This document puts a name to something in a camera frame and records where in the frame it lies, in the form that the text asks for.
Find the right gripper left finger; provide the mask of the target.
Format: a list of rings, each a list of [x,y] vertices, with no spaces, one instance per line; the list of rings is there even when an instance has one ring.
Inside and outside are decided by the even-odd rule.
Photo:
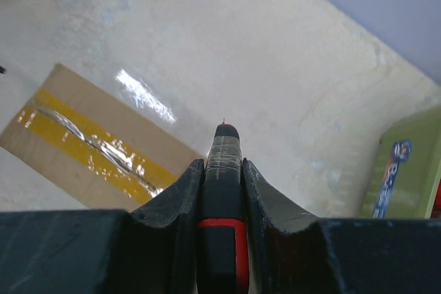
[[[203,160],[193,160],[178,180],[131,212],[137,244],[137,293],[193,293],[196,214]]]

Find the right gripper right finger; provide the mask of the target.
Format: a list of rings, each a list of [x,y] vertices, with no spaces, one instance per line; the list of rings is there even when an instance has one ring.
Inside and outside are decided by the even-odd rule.
[[[317,217],[273,187],[244,159],[247,226],[258,293],[313,293]]]

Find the red black utility knife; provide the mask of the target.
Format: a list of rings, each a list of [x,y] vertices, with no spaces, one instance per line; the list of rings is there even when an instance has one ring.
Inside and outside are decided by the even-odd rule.
[[[242,160],[237,129],[221,123],[207,158],[196,221],[199,293],[247,293],[249,290]]]

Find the brown cardboard express box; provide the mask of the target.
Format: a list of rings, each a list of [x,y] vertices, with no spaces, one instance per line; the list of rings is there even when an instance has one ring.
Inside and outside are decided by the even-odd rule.
[[[200,158],[62,64],[12,117],[1,146],[92,209],[133,211]]]

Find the green plastic basket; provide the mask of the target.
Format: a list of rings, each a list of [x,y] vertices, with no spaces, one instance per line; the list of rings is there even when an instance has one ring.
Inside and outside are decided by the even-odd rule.
[[[379,140],[361,218],[430,218],[440,185],[440,106],[394,123]]]

